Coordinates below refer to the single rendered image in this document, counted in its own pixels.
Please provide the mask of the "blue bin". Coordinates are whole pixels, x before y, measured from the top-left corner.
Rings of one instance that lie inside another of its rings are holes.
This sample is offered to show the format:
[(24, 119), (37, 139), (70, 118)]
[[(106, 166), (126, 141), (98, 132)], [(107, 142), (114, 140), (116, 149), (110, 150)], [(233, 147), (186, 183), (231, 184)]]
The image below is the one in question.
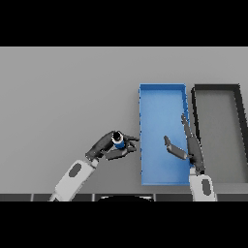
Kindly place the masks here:
[(139, 85), (139, 149), (143, 186), (189, 184), (190, 163), (169, 154), (164, 136), (187, 150), (181, 115), (189, 118), (184, 83)]

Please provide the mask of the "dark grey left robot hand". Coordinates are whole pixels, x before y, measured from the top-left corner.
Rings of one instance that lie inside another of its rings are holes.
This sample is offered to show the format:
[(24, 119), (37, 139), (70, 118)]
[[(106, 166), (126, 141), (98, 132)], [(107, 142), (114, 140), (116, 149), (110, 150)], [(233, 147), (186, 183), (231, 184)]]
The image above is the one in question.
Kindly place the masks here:
[[(125, 141), (125, 147), (123, 149), (117, 149), (111, 140), (114, 132), (120, 132), (123, 135)], [(134, 145), (135, 141), (139, 141), (139, 138), (125, 135), (121, 131), (110, 131), (103, 135), (88, 152), (85, 153), (85, 157), (92, 162), (94, 159), (99, 161), (101, 158), (106, 157), (107, 160), (115, 160), (127, 156), (129, 153), (137, 150)]]

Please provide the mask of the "dark grey bin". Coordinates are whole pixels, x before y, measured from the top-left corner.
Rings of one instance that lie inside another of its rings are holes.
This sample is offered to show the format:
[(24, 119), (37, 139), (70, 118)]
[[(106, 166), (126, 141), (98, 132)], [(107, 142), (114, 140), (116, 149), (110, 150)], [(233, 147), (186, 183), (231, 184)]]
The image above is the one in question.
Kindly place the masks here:
[(239, 84), (196, 84), (196, 135), (214, 183), (248, 183), (248, 126)]

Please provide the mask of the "blue pipe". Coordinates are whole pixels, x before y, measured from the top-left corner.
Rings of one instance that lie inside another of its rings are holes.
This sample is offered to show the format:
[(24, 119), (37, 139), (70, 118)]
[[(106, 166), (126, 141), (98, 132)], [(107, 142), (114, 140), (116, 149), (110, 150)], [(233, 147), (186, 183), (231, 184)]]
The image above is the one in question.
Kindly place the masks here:
[(120, 132), (114, 132), (112, 134), (111, 140), (117, 149), (123, 149), (125, 147), (125, 141), (123, 135)]

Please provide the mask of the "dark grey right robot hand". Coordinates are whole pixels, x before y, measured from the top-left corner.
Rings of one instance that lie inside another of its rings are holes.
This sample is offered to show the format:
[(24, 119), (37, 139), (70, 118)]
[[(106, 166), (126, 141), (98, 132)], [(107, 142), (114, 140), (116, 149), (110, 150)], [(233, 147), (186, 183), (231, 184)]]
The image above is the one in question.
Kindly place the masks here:
[(167, 136), (164, 136), (167, 151), (179, 159), (188, 159), (190, 164), (195, 167), (196, 174), (204, 174), (205, 166), (200, 142), (196, 135), (192, 133), (189, 122), (184, 114), (181, 115), (181, 123), (184, 127), (184, 133), (187, 140), (187, 151), (175, 146)]

